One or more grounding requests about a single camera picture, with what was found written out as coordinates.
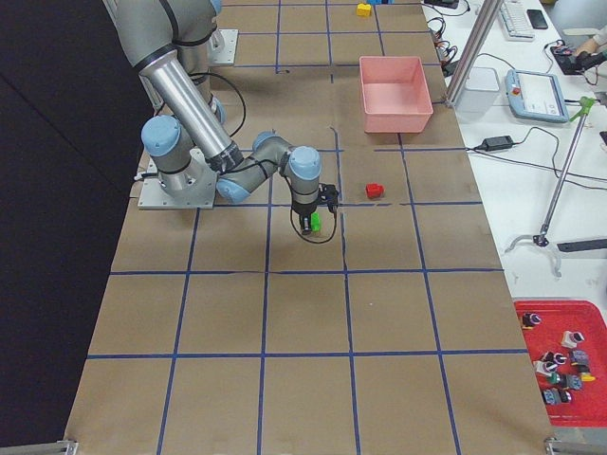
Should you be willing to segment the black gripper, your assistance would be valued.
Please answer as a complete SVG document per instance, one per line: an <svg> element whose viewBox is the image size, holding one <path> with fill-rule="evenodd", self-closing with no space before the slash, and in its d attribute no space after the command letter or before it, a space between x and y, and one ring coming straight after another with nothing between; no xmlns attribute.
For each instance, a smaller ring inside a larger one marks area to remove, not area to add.
<svg viewBox="0 0 607 455"><path fill-rule="evenodd" d="M318 204L316 202L303 204L293 201L291 208L298 214L301 234L310 234L312 228L312 214L316 211Z"/></svg>

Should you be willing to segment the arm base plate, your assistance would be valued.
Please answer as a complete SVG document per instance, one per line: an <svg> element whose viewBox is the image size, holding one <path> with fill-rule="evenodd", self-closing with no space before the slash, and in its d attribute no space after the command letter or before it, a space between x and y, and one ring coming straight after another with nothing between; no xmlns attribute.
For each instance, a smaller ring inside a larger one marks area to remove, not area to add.
<svg viewBox="0 0 607 455"><path fill-rule="evenodd" d="M234 65L238 43L238 29L217 29L208 41L210 66Z"/></svg>
<svg viewBox="0 0 607 455"><path fill-rule="evenodd" d="M150 160L140 173L142 186L138 197L140 209L212 209L216 173L211 170L198 148L190 150L189 165L180 173L162 173Z"/></svg>

